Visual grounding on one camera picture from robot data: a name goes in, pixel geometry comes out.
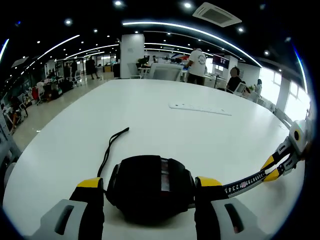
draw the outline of black strap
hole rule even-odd
[[[111,144],[123,133],[129,131],[129,127],[127,127],[126,129],[114,134],[112,137],[110,137],[110,140],[109,140],[109,146],[108,148],[106,149],[105,153],[104,153],[104,157],[103,157],[103,162],[99,168],[99,171],[98,171],[98,174],[97,174],[97,177],[99,178],[101,176],[101,172],[102,170],[104,169],[104,166],[108,160],[108,157],[109,157],[109,153],[110,153],[110,147],[111,147]]]

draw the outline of office chair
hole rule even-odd
[[[128,63],[128,67],[131,74],[130,79],[142,79],[142,75],[139,75],[139,71],[135,63]]]
[[[247,86],[243,82],[240,82],[238,84],[238,86],[236,87],[236,89],[234,90],[233,94],[241,97],[244,90],[246,89],[246,87]]]
[[[251,91],[250,95],[247,97],[249,101],[252,101],[254,103],[257,103],[258,98],[259,98],[259,95],[255,91]]]
[[[182,69],[182,65],[153,63],[148,78],[179,82]]]
[[[80,77],[80,70],[75,71],[75,75],[74,75],[74,84],[78,87],[78,84],[80,84],[80,86],[82,86],[82,80]]]

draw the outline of desk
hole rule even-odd
[[[232,116],[171,109],[168,103],[216,106]],[[109,138],[130,127],[112,145],[102,177],[137,155],[173,158],[191,171],[228,184],[256,173],[289,134],[276,116],[244,98],[210,87],[154,79],[117,79],[93,89],[51,120],[31,141],[8,181],[3,208],[17,229],[33,234],[40,218],[78,183],[97,176]],[[274,233],[301,191],[305,165],[260,184],[237,198]],[[105,199],[103,239],[195,240],[194,209],[158,226],[124,220]]]

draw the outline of tiled floor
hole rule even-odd
[[[29,116],[16,128],[13,139],[21,151],[25,150],[31,140],[41,129],[57,116],[63,109],[92,89],[114,78],[113,72],[101,72],[100,79],[91,79],[91,76],[81,76],[82,85],[64,93],[58,99],[32,105],[27,108]]]

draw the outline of chair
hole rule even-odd
[[[215,83],[214,83],[214,88],[215,89],[225,89],[227,87],[227,81],[222,79],[222,78],[219,78],[219,77],[216,77],[215,78]]]
[[[82,86],[82,83],[81,83],[81,77],[80,77],[80,73],[81,71],[80,70],[77,70],[75,71],[75,74],[74,74],[74,83],[76,86],[78,86],[78,84],[80,84]]]
[[[248,100],[250,100],[254,103],[257,103],[258,98],[259,98],[259,95],[255,91],[251,91],[250,95],[247,97]]]
[[[182,65],[153,63],[148,78],[179,82],[182,69]]]
[[[130,79],[142,79],[142,75],[139,75],[137,64],[128,63],[129,72],[131,74]]]
[[[236,87],[236,89],[234,90],[233,94],[237,95],[237,96],[242,96],[242,93],[244,92],[244,90],[246,89],[246,85],[243,82],[240,82],[238,84],[238,86]]]

